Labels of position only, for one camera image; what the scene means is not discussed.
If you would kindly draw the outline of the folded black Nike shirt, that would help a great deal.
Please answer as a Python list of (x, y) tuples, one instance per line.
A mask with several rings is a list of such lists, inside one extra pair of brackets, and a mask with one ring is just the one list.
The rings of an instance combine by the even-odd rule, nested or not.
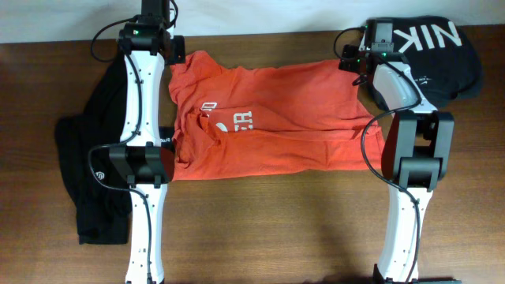
[(480, 95), (484, 73), (476, 50), (463, 30), (439, 16), (368, 19), (365, 46), (393, 44), (410, 65), (413, 80), (435, 107)]

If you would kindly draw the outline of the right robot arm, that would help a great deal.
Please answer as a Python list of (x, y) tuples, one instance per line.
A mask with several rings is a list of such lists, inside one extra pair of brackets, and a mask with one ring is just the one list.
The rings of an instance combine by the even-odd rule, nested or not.
[(359, 46), (344, 47), (340, 69), (357, 73), (354, 84), (369, 83), (385, 112), (369, 125), (392, 116), (381, 168), (370, 171), (389, 191), (386, 237), (374, 265), (374, 283), (419, 283), (418, 257), (423, 220), (439, 180), (447, 172), (455, 121), (440, 112), (416, 84), (406, 56), (393, 43), (391, 18), (370, 19), (358, 28)]

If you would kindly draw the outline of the black athletic shirt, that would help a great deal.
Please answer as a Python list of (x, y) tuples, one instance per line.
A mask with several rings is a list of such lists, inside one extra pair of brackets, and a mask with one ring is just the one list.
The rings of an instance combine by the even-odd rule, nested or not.
[(54, 139), (67, 193), (76, 207), (78, 241), (90, 245), (129, 242), (131, 197), (109, 158), (95, 146), (123, 141), (129, 61), (117, 55), (82, 113), (58, 119)]

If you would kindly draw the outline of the red soccer t-shirt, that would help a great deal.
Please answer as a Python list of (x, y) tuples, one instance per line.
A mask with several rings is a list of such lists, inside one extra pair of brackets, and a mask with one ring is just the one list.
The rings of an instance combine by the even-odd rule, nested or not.
[(382, 130), (336, 60), (228, 69), (200, 50), (171, 73), (179, 181), (380, 167)]

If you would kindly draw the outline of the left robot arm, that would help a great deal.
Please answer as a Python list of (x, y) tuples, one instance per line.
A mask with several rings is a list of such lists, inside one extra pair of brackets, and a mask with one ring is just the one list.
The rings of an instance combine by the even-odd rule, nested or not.
[(162, 283), (163, 202), (174, 173), (174, 154), (159, 134), (159, 92), (167, 65), (182, 63), (184, 39), (173, 36), (178, 6), (173, 1), (143, 1), (140, 15), (119, 33), (127, 93), (125, 120), (109, 157), (131, 196), (131, 251), (127, 283)]

